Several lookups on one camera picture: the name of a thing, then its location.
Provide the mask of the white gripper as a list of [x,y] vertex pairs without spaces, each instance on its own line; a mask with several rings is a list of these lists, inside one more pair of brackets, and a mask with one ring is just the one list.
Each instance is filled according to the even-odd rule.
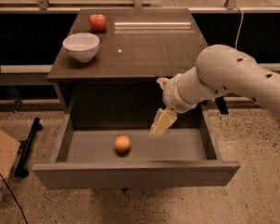
[[177,114],[184,114],[197,105],[186,102],[179,90],[178,79],[180,74],[172,78],[159,77],[156,82],[162,89],[162,101],[166,108],[159,108],[150,127],[149,135],[152,137],[162,136],[177,120]]

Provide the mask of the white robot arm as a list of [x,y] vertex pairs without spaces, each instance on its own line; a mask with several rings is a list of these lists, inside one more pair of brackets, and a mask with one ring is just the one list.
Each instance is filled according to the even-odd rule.
[[280,118],[280,74],[260,67],[251,56],[226,45],[200,52],[195,65],[183,74],[157,79],[165,108],[157,111],[149,135],[163,135],[198,103],[230,93],[253,100]]

